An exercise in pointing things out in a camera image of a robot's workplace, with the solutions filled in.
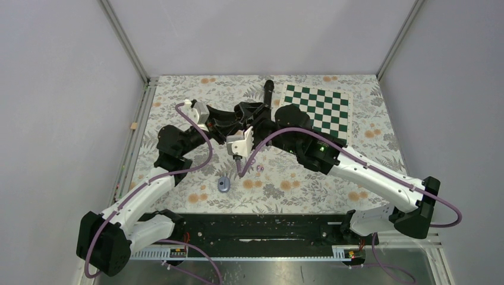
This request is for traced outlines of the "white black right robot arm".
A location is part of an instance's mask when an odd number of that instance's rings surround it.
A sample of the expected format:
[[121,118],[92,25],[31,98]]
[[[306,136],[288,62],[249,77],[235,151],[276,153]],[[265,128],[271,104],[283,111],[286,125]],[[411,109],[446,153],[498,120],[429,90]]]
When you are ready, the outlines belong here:
[[383,208],[349,211],[341,228],[344,242],[355,245],[371,233],[393,229],[416,239],[427,237],[440,188],[438,179],[416,179],[374,164],[342,140],[313,130],[308,114],[292,104],[278,109],[274,119],[264,103],[241,102],[234,110],[239,129],[245,132],[245,141],[232,146],[235,156],[242,146],[251,157],[271,144],[293,154],[308,170],[360,184],[388,201]]

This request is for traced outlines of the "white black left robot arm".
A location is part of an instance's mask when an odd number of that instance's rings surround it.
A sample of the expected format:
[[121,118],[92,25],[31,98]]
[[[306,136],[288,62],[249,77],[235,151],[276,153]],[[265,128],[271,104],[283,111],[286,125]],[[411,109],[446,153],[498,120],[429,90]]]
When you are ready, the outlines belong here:
[[211,140],[219,144],[246,126],[239,108],[221,111],[196,101],[175,106],[190,127],[173,125],[158,132],[158,157],[146,180],[99,213],[89,211],[81,221],[76,254],[84,261],[84,276],[114,276],[132,254],[162,239],[176,244],[184,238],[183,226],[163,214],[140,222],[146,210],[164,193],[173,190],[190,172],[210,163]]

